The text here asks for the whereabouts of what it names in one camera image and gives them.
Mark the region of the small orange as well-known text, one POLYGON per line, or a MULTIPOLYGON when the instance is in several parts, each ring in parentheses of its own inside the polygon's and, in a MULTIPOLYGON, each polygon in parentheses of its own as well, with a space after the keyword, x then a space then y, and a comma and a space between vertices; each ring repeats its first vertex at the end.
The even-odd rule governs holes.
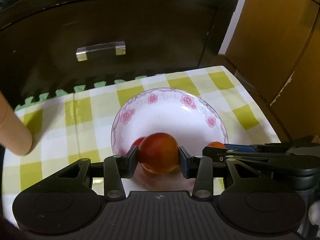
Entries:
POLYGON ((226 148, 226 146, 219 141, 210 142, 207 146, 216 148, 226 148))

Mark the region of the oblong red cherry tomato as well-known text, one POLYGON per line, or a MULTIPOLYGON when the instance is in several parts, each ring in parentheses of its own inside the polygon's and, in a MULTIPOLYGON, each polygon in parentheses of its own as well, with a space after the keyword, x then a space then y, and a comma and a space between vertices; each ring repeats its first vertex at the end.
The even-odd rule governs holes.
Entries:
POLYGON ((137 146, 137 147, 139 147, 140 144, 141 144, 141 142, 142 142, 144 139, 145 139, 145 137, 140 137, 140 138, 136 139, 136 140, 132 143, 131 146, 137 146))

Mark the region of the large orange-red tomato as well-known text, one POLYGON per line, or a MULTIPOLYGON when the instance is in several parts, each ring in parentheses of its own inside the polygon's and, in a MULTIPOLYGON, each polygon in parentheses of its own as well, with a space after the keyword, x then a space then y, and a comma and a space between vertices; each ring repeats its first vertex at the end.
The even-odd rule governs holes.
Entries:
POLYGON ((138 161, 153 174, 167 174, 179 165, 178 143, 168 133, 153 133, 139 145, 138 161))

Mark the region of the white floral porcelain plate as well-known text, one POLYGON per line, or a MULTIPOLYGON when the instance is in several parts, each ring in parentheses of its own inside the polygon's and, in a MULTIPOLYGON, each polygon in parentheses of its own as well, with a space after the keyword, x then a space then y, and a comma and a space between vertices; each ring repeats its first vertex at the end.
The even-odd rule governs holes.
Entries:
POLYGON ((128 100, 116 114, 112 152, 125 155, 136 139, 157 132, 172 135, 192 156, 210 142, 228 143, 222 120, 204 100, 179 89, 154 88, 128 100))

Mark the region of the yellow checkered tablecloth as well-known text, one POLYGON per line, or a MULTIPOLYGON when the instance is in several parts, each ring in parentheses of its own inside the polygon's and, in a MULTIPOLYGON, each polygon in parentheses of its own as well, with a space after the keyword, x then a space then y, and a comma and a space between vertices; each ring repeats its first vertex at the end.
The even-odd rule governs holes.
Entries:
POLYGON ((210 142, 278 142, 271 124, 238 79, 223 66, 99 85, 16 108, 34 136, 25 157, 4 154, 4 217, 24 189, 80 158, 103 161, 139 138, 163 132, 192 154, 210 142))

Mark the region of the brown wooden wardrobe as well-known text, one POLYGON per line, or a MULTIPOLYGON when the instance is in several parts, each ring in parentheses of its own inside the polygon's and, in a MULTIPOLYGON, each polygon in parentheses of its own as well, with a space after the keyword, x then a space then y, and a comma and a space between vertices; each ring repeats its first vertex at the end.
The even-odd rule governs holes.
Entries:
POLYGON ((245 0, 226 56, 287 138, 319 136, 319 0, 245 0))

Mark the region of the green foam mat edge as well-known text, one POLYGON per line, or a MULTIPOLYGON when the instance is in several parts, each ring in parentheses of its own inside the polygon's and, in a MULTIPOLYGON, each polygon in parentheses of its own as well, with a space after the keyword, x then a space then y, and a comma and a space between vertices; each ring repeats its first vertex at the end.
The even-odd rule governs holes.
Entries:
POLYGON ((36 111, 41 111, 43 115, 63 115, 66 108, 73 108, 73 105, 81 100, 84 100, 84 108, 91 107, 91 102, 97 101, 107 109, 120 109, 139 93, 163 87, 170 87, 165 74, 139 76, 131 81, 116 80, 110 85, 106 81, 99 81, 91 89, 88 85, 75 86, 70 93, 64 89, 58 89, 52 98, 48 93, 41 94, 39 100, 36 100, 35 96, 30 96, 24 103, 19 103, 14 107, 14 112, 18 116, 36 111))

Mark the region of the pink ribbed cylindrical case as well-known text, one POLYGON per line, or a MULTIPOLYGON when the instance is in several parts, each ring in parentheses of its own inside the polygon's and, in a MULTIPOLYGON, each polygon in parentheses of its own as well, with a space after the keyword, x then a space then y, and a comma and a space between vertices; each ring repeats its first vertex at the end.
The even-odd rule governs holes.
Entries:
POLYGON ((27 155, 33 144, 33 137, 1 93, 1 145, 12 153, 20 156, 27 155))

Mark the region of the dark wooden cabinet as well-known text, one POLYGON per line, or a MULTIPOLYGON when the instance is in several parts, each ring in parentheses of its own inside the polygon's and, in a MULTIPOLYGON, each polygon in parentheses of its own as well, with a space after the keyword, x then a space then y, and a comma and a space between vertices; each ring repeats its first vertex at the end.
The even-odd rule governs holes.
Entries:
POLYGON ((211 66, 238 0, 12 0, 1 10, 1 92, 12 107, 58 89, 211 66), (126 54, 78 62, 80 47, 126 54))

